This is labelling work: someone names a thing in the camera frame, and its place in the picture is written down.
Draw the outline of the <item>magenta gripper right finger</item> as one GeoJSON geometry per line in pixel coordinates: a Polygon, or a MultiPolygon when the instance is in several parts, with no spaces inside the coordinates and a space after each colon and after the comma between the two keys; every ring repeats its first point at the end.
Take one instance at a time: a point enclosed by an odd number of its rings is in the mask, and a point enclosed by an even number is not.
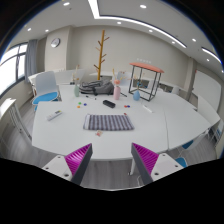
{"type": "Polygon", "coordinates": [[[183,169],[183,166],[166,153],[157,154],[133,143],[131,154],[144,185],[183,169]]]}

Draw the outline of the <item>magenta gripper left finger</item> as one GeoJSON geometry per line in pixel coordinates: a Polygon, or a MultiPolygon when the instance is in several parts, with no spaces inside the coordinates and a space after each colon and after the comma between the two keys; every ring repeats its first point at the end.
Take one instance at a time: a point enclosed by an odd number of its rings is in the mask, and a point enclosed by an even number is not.
{"type": "Polygon", "coordinates": [[[55,156],[43,170],[80,185],[92,153],[92,144],[87,144],[66,156],[55,156]]]}

